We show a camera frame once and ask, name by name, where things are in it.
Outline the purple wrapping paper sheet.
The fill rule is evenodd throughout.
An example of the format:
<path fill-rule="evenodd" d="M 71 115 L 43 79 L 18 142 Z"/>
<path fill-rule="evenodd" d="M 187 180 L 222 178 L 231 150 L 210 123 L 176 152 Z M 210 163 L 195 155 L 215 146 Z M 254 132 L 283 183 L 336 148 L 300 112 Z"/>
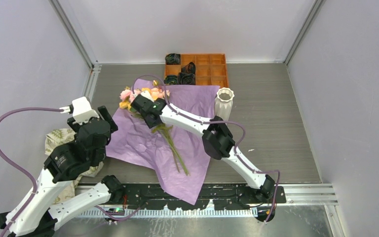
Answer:
<path fill-rule="evenodd" d="M 214 117 L 217 85 L 167 85 L 169 102 L 197 116 Z M 106 148 L 107 156 L 155 171 L 159 183 L 168 194 L 194 205 L 204 183 L 210 157 L 200 137 L 172 126 L 168 131 L 187 170 L 159 132 L 152 132 L 142 118 L 118 108 L 113 115 L 118 131 Z"/>

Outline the white ribbed ceramic vase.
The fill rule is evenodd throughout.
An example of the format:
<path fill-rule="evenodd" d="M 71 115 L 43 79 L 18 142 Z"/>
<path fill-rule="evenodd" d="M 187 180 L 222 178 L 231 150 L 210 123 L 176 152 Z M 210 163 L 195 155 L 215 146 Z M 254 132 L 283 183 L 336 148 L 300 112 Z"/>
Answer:
<path fill-rule="evenodd" d="M 215 115 L 223 120 L 228 120 L 233 106 L 233 99 L 234 92 L 230 88 L 220 88 L 215 97 Z"/>

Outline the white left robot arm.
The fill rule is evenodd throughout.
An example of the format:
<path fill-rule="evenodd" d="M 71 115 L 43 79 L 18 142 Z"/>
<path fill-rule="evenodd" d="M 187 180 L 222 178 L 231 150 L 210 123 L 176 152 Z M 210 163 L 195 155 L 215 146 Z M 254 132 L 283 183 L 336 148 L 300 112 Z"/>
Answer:
<path fill-rule="evenodd" d="M 33 186 L 18 206 L 0 213 L 2 236 L 51 237 L 66 222 L 85 210 L 104 203 L 120 203 L 124 187 L 114 175 L 105 176 L 87 192 L 55 204 L 64 188 L 89 168 L 98 166 L 106 157 L 106 146 L 118 130 L 105 106 L 67 106 L 62 112 L 85 112 L 85 119 L 69 118 L 67 123 L 75 132 L 73 141 L 57 146 L 44 162 Z"/>

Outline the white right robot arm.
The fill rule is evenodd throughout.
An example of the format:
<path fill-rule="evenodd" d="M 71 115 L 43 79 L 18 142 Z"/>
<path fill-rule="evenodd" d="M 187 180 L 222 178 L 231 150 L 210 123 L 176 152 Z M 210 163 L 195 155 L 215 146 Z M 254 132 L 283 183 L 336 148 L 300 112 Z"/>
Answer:
<path fill-rule="evenodd" d="M 169 103 L 165 99 L 150 99 L 140 94 L 131 107 L 138 112 L 149 128 L 171 125 L 202 139 L 205 153 L 232 167 L 254 190 L 257 201 L 265 203 L 274 197 L 277 182 L 266 172 L 257 169 L 240 151 L 228 128 L 229 121 L 221 117 L 197 116 Z"/>

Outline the small pale pink rose stem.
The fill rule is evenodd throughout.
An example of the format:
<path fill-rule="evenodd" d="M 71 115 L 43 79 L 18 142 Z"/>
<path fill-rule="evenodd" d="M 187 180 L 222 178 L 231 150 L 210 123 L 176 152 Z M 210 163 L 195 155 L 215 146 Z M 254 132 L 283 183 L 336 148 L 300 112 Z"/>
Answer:
<path fill-rule="evenodd" d="M 154 88 L 151 89 L 151 96 L 154 100 L 158 98 L 164 99 L 166 95 L 169 96 L 169 91 L 165 92 L 164 90 L 160 88 L 159 81 L 153 80 L 152 84 Z M 166 126 L 164 124 L 161 124 L 153 128 L 152 133 L 156 133 L 156 132 L 160 133 L 164 137 L 168 145 L 170 146 L 170 149 L 173 155 L 176 156 L 177 150 L 172 139 L 171 130 L 172 130 L 171 126 Z"/>

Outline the patterned cream cloth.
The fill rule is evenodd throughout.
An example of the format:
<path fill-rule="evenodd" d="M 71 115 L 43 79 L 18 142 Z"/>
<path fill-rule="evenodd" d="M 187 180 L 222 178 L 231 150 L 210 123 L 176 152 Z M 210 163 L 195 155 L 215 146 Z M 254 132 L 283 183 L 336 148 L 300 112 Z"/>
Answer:
<path fill-rule="evenodd" d="M 59 146 L 74 140 L 76 133 L 70 128 L 55 129 L 46 135 L 45 139 L 45 154 L 50 155 L 53 150 Z M 78 186 L 82 177 L 96 177 L 103 168 L 104 163 L 100 162 L 98 166 L 90 167 L 86 172 L 81 173 L 69 186 L 56 197 L 54 204 L 59 204 L 75 197 L 75 189 Z"/>

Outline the orange compartment tray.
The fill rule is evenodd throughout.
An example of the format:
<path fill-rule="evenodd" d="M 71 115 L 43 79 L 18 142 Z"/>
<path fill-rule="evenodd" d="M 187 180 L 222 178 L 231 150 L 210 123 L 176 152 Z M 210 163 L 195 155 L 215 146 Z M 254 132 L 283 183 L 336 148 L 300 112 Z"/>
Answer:
<path fill-rule="evenodd" d="M 180 65 L 165 64 L 164 77 L 166 75 L 178 75 L 183 66 L 189 62 L 194 62 L 196 65 L 196 85 L 229 87 L 227 59 L 224 53 L 183 53 L 180 55 Z"/>

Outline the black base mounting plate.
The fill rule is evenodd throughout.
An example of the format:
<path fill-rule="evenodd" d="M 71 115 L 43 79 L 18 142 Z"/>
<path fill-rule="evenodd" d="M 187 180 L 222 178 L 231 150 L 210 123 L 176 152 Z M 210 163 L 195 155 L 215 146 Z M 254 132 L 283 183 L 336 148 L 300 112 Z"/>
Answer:
<path fill-rule="evenodd" d="M 259 199 L 257 191 L 246 184 L 204 184 L 194 205 L 166 193 L 159 184 L 124 184 L 122 196 L 106 204 L 130 209 L 204 210 L 212 202 L 214 210 L 247 210 L 250 206 L 272 204 L 272 198 Z"/>

